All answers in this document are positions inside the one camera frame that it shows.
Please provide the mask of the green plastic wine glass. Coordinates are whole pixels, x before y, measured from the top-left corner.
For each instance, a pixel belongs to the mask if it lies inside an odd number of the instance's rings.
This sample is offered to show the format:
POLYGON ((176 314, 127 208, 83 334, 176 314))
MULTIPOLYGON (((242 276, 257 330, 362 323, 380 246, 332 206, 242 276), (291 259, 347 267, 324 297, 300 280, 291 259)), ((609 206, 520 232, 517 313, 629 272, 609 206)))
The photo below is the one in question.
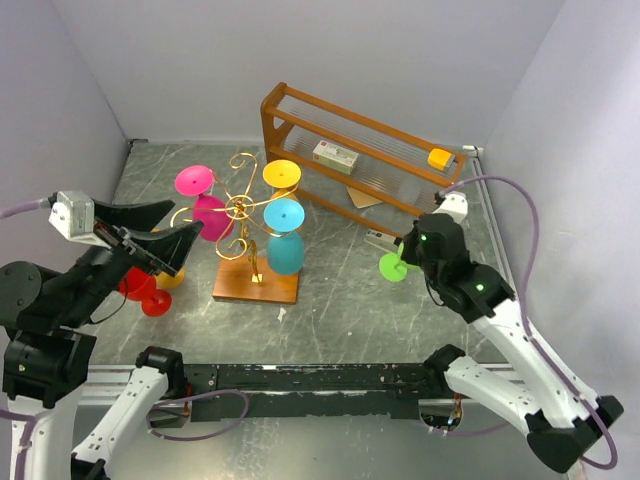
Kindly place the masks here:
POLYGON ((378 262, 378 268, 383 278, 392 283, 402 282, 411 272, 419 270, 418 266, 403 261, 397 253, 384 254, 378 262))

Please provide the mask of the red plastic wine glass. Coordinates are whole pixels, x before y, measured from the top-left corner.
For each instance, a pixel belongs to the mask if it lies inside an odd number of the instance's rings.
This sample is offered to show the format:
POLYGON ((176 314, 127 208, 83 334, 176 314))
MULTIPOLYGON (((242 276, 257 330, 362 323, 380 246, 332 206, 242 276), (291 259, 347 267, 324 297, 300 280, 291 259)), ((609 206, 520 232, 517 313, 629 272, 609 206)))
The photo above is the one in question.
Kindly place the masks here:
POLYGON ((148 317, 160 317, 172 306, 171 294, 157 286, 156 277, 137 267, 121 280, 118 292, 128 300, 138 302, 148 317))

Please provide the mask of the pink plastic wine glass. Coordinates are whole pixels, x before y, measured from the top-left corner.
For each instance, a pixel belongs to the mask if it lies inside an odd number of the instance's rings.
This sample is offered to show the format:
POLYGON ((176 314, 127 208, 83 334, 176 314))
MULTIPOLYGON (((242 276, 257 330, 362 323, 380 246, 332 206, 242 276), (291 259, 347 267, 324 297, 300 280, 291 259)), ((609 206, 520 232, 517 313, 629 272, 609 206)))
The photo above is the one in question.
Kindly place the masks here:
POLYGON ((209 242, 225 239, 233 232, 233 223, 227 215, 225 203, 211 194, 216 176, 204 165, 192 165, 183 169, 175 179, 175 188, 183 196, 195 197, 192 219, 201 221, 200 236, 209 242))

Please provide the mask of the blue plastic wine glass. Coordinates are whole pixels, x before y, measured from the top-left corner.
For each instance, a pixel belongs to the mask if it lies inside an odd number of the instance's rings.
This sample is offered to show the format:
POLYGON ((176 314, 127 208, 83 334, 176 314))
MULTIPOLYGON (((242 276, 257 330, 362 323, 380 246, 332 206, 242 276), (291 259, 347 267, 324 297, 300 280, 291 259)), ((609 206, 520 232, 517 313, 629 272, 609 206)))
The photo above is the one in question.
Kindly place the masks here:
POLYGON ((274 200, 265 208, 264 221, 273 231, 267 241, 267 261, 275 273, 293 275, 302 269, 305 245, 297 230, 304 220, 304 209, 295 200, 274 200))

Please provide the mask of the yellow plastic wine glass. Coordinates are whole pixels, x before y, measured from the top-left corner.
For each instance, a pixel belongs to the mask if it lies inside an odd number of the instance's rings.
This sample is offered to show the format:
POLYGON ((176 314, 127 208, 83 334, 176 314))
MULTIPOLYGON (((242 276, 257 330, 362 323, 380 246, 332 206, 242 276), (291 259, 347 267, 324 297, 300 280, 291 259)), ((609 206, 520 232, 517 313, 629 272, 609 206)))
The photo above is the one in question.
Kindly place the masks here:
POLYGON ((286 159, 269 162, 263 169, 263 180, 274 189, 271 200, 284 198, 298 201, 295 191, 301 177, 300 167, 286 159))

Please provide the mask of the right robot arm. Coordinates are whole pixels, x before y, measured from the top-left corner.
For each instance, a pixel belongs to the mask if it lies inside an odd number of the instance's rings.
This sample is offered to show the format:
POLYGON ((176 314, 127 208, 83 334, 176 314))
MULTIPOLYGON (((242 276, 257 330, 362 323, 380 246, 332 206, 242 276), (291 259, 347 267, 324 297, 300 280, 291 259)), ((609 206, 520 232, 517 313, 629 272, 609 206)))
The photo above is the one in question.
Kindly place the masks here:
POLYGON ((426 390, 473 399, 517 429, 535 456, 564 474, 621 417, 613 395, 599 395, 559 358, 522 317, 500 273, 471 259, 462 227, 445 213, 423 214, 403 238, 401 258, 418 267, 442 306, 460 315, 498 348, 523 381, 518 387, 447 345, 427 360, 426 390))

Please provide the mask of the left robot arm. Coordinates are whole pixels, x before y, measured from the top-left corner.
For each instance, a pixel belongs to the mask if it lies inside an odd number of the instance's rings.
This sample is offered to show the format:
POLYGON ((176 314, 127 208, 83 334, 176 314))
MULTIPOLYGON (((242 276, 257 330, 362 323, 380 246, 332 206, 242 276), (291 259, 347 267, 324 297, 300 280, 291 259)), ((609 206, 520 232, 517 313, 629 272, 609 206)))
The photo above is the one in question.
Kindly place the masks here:
POLYGON ((46 208, 50 223, 87 245, 66 272, 15 261, 1 270, 1 324, 9 336, 1 412, 12 424, 14 479, 104 479, 117 449, 160 399, 183 401, 190 390, 182 355, 150 347, 141 353, 125 392, 109 410, 107 432, 74 445, 73 422, 96 343, 81 332, 128 273, 176 274, 202 230, 194 221, 158 230, 173 208, 163 200, 107 205, 79 192, 57 192, 2 211, 3 218, 46 208))

